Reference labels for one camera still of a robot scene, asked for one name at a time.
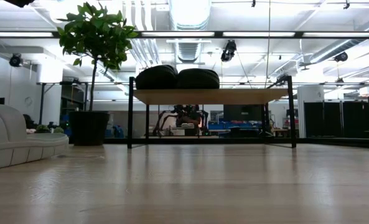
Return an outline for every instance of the black plant pot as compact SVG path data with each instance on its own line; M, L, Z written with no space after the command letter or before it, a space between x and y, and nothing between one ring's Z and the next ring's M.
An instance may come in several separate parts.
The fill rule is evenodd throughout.
M48 130L38 130L35 132L36 134L44 134L44 133L50 133Z
M100 146L110 115L103 112L71 112L71 139L76 146Z

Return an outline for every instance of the light fixture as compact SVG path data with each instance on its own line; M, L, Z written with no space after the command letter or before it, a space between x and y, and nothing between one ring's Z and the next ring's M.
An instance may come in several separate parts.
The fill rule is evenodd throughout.
M94 102L127 102L129 99L120 99L120 100L93 100Z
M95 85L110 85L114 86L115 84L113 82L95 82Z
M54 37L52 32L0 32L0 37Z
M369 37L369 32L305 32L303 37Z
M212 43L211 40L166 40L166 43L168 44L210 44Z
M295 32L224 32L224 37L293 37Z
M173 32L143 32L143 37L213 37L214 32L203 31L173 31Z

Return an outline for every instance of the small plant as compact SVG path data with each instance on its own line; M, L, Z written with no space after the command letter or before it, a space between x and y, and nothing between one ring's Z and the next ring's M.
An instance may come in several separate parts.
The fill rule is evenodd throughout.
M49 133L50 129L43 124L40 124L36 127L36 133Z
M78 6L78 14L68 13L66 19L59 19L69 22L64 29L58 27L62 53L78 56L73 65L81 66L83 57L93 59L89 111L93 110L97 63L101 62L104 65L105 73L108 69L119 70L122 62L127 60L126 51L132 49L128 39L137 36L134 27L126 25L126 19L123 19L121 11L117 14L108 14L107 8L100 3L99 5L100 9L87 2L83 6Z
M62 129L62 128L60 128L60 127L56 127L55 129L54 129L54 132L53 133L64 133L64 129Z

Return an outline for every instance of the pillar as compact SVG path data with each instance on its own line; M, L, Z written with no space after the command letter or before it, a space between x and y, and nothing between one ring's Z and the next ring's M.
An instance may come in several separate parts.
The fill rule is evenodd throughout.
M322 102L324 100L324 86L304 85L297 88L297 108L299 113L299 137L306 137L304 103Z
M40 83L59 83L62 81L63 65L57 60L46 60L41 65L37 65L37 82ZM40 96L42 93L41 85L38 85L36 107L37 113L34 117L36 122L39 121L40 115ZM61 104L61 86L54 85L46 93L44 93L44 104L42 113L42 124L48 125L49 122L60 124L60 104Z

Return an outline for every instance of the wooden tabletop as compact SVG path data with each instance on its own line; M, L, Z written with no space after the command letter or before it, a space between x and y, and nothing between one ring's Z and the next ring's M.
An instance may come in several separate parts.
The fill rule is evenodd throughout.
M135 90L148 105L262 105L287 95L287 89Z

